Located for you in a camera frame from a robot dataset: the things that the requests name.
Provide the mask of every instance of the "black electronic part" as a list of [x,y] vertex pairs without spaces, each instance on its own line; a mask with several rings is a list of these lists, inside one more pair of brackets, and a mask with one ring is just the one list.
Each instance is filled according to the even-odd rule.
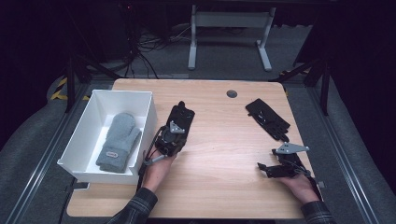
[[264,171],[269,178],[290,177],[293,178],[297,174],[305,175],[311,183],[313,191],[317,194],[318,198],[322,200],[317,182],[311,176],[311,172],[305,169],[301,162],[298,151],[308,150],[308,147],[300,147],[290,143],[284,143],[279,149],[272,149],[273,154],[277,157],[280,165],[266,166],[265,164],[257,163],[259,169]]
[[166,128],[158,136],[155,147],[169,157],[177,154],[186,145],[194,116],[195,113],[186,108],[184,102],[174,105],[166,121]]
[[248,115],[253,117],[256,122],[264,128],[275,140],[289,142],[285,135],[290,124],[283,120],[268,104],[262,99],[257,99],[246,106]]

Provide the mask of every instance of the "gray mitten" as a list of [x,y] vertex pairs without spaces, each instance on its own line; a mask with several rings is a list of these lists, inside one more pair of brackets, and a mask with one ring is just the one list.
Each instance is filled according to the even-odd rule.
[[123,173],[132,145],[139,134],[140,129],[135,127],[132,115],[128,113],[116,115],[96,160],[96,165],[100,166],[100,170]]

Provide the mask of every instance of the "black device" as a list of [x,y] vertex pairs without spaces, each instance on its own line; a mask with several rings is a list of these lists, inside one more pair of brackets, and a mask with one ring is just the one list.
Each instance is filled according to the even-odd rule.
[[257,163],[259,165],[259,169],[264,171],[268,177],[270,178],[277,178],[277,177],[291,177],[293,178],[297,174],[305,175],[314,192],[318,195],[319,199],[321,200],[321,194],[318,189],[317,182],[311,176],[311,172],[305,169],[303,163],[301,162],[300,158],[297,155],[297,152],[307,151],[309,147],[302,147],[291,143],[284,143],[278,149],[272,149],[272,152],[277,159],[279,160],[280,165],[276,166],[266,166],[261,163]]
[[283,120],[268,104],[262,99],[257,99],[246,106],[248,115],[253,117],[256,122],[264,128],[275,140],[289,142],[285,135],[290,124]]
[[[141,188],[143,176],[148,165],[151,165],[152,163],[165,157],[172,157],[176,155],[186,145],[187,136],[189,135],[190,126],[194,116],[194,111],[186,108],[183,101],[180,101],[178,105],[174,105],[172,107],[166,124],[162,126],[155,134],[151,142],[151,146],[149,147],[139,169],[139,180],[136,191]],[[162,155],[152,159],[151,150],[154,145],[156,150],[161,152]]]
[[177,154],[186,145],[194,115],[184,102],[174,105],[161,135],[155,142],[157,150],[168,157]]

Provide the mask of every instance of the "table surface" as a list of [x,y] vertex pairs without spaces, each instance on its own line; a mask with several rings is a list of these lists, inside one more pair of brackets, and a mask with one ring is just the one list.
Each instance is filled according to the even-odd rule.
[[[237,92],[235,98],[226,92]],[[245,106],[261,98],[290,124],[290,142],[302,145],[283,87],[274,82],[118,79],[113,91],[152,91],[157,129],[173,105],[184,101],[195,112],[186,146],[157,191],[151,217],[300,218],[301,204],[257,162],[279,165],[274,140],[248,116]],[[305,167],[312,167],[299,152]],[[75,190],[67,213],[72,217],[111,217],[134,196],[135,186],[91,184]]]

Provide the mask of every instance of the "black plastic piece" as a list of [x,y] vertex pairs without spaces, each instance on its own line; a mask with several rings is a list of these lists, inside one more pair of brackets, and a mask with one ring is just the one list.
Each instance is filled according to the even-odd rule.
[[264,128],[275,140],[289,142],[285,135],[290,124],[283,120],[268,104],[262,99],[257,99],[246,106],[248,115]]
[[273,149],[273,154],[277,156],[277,159],[279,160],[281,165],[277,166],[266,166],[264,164],[260,164],[259,168],[265,173],[267,173],[267,176],[270,178],[276,178],[276,177],[294,177],[295,175],[299,174],[299,169],[303,168],[304,166],[300,161],[300,158],[298,157],[297,153],[291,153],[291,154],[278,154],[276,153],[276,150]]
[[[166,121],[166,127],[155,142],[155,147],[163,155],[172,157],[186,145],[194,115],[194,111],[186,108],[183,101],[173,106],[168,121]],[[183,133],[173,133],[171,131],[171,122],[175,123],[177,127],[183,130]]]

